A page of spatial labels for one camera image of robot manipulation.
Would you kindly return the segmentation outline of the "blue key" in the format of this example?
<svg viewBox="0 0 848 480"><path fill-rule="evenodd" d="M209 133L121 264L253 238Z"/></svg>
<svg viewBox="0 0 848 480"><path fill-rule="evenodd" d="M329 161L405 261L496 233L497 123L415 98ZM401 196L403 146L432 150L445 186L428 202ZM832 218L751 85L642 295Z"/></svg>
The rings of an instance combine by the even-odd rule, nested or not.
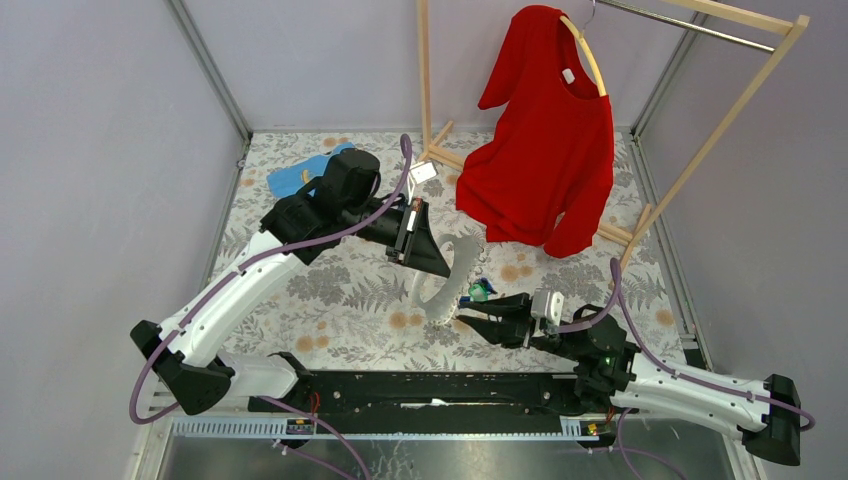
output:
<svg viewBox="0 0 848 480"><path fill-rule="evenodd" d="M468 297L474 302L485 302L497 294L494 286L486 277L480 277L468 289Z"/></svg>

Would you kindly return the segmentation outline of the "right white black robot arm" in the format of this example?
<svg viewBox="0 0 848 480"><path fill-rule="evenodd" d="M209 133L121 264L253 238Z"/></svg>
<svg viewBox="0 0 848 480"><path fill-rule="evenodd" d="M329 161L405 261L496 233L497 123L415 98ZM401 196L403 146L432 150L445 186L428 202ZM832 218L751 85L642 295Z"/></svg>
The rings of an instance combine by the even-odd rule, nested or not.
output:
<svg viewBox="0 0 848 480"><path fill-rule="evenodd" d="M790 378L744 380L660 359L602 307L586 304L565 317L563 301L551 290L482 302L464 296L458 319L490 344L574 362L573 384L559 399L568 413L674 416L738 440L760 459L799 465L800 400Z"/></svg>

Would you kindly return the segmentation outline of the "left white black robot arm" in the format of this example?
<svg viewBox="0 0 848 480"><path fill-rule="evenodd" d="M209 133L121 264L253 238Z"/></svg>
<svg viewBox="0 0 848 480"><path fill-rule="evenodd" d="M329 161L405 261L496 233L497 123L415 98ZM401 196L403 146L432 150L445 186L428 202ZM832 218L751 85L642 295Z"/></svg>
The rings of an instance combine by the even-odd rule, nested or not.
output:
<svg viewBox="0 0 848 480"><path fill-rule="evenodd" d="M450 276L430 231L428 204L408 191L413 155L407 136L401 152L401 177L383 197L376 193L381 175L374 155L347 148L330 156L322 174L276 201L237 258L191 302L159 323L133 327L130 337L146 359L131 394L135 423L146 421L135 403L149 373L187 415L227 397L267 396L288 411L304 407L311 387L287 356L235 355L222 346L259 303L348 236L385 246L391 263Z"/></svg>

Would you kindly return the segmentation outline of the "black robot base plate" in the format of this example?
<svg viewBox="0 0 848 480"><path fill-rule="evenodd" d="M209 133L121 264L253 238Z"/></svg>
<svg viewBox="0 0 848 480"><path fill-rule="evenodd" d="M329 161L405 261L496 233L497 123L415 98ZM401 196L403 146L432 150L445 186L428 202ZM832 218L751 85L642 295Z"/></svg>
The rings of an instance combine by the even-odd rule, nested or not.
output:
<svg viewBox="0 0 848 480"><path fill-rule="evenodd" d="M294 386L269 402L248 401L251 413L312 414L343 434L562 435L563 420L620 408L577 395L573 374L528 372L354 371L306 369L293 363Z"/></svg>

